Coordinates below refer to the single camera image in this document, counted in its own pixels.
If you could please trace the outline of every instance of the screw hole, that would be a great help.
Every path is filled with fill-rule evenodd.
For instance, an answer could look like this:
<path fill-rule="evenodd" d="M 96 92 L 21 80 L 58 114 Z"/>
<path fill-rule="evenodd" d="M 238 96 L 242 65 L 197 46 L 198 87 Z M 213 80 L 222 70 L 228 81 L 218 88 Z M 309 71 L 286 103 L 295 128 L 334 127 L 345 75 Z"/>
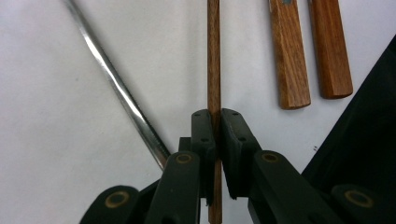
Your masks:
<path fill-rule="evenodd" d="M 192 156 L 190 156 L 189 154 L 180 154 L 176 157 L 176 161 L 180 164 L 189 163 L 190 161 L 192 161 Z"/>
<path fill-rule="evenodd" d="M 105 205 L 108 208 L 118 208 L 129 200 L 129 194 L 126 191 L 116 191 L 106 198 Z"/>
<path fill-rule="evenodd" d="M 262 154 L 262 159 L 264 161 L 268 161 L 268 162 L 277 162 L 278 161 L 278 157 L 271 153 Z"/>
<path fill-rule="evenodd" d="M 355 189 L 348 190 L 344 195 L 348 201 L 354 203 L 357 206 L 371 208 L 374 205 L 372 198 Z"/>

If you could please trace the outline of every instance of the wooden dowel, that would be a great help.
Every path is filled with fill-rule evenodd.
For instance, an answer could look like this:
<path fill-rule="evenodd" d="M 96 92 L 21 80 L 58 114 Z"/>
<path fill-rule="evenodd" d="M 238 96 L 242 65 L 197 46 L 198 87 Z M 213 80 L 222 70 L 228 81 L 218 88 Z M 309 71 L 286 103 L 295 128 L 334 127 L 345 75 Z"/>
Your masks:
<path fill-rule="evenodd" d="M 296 0 L 270 0 L 280 107 L 311 104 Z"/>
<path fill-rule="evenodd" d="M 218 142 L 221 110 L 219 0 L 207 1 L 207 107 Z M 214 199 L 209 207 L 209 223 L 221 222 L 221 160 L 218 156 L 215 164 Z"/>
<path fill-rule="evenodd" d="M 309 9 L 321 95 L 325 99 L 347 97 L 353 86 L 338 0 L 309 0 Z"/>

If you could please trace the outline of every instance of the white surface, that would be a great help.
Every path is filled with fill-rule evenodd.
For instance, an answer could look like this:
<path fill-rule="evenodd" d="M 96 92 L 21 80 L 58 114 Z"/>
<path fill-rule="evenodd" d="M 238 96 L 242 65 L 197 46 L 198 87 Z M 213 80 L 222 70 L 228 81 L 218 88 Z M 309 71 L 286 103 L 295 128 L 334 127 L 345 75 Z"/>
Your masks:
<path fill-rule="evenodd" d="M 80 1 L 124 82 L 172 152 L 206 107 L 206 1 Z M 351 100 L 319 97 L 299 1 L 312 105 L 277 105 L 268 3 L 221 1 L 222 106 L 302 171 Z M 340 1 L 355 91 L 396 33 L 396 1 Z M 78 223 L 115 185 L 161 175 L 61 1 L 0 2 L 0 223 Z M 223 223 L 251 223 L 229 200 Z M 207 211 L 202 209 L 201 222 Z"/>

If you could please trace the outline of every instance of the knife handle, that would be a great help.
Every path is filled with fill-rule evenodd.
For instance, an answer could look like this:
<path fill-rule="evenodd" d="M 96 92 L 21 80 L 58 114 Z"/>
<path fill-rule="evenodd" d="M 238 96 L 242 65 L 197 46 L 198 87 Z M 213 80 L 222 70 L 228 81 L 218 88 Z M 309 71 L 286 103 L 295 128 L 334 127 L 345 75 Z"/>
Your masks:
<path fill-rule="evenodd" d="M 269 0 L 280 107 L 311 104 L 296 0 Z"/>
<path fill-rule="evenodd" d="M 321 95 L 325 99 L 347 97 L 353 87 L 338 0 L 308 1 Z"/>

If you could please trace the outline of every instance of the silver metal rod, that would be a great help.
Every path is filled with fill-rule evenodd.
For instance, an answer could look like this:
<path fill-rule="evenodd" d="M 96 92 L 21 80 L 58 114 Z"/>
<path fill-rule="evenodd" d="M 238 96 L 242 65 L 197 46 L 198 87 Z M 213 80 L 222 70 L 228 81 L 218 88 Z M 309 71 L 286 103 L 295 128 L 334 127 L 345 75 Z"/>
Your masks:
<path fill-rule="evenodd" d="M 123 84 L 122 79 L 111 61 L 107 58 L 105 51 L 101 48 L 98 39 L 90 28 L 90 25 L 84 19 L 84 16 L 78 9 L 76 3 L 73 0 L 64 0 L 64 2 L 73 15 L 73 18 L 78 25 L 78 29 L 81 31 L 82 36 L 87 42 L 91 53 L 105 71 L 108 81 L 118 95 L 123 107 L 134 123 L 134 126 L 139 131 L 156 162 L 163 169 L 168 157 L 170 156 L 168 149 L 166 149 L 163 141 L 160 139 L 160 136 L 158 136 L 153 127 L 149 124 L 149 121 L 140 110 L 132 94 L 129 93 L 128 89 Z"/>

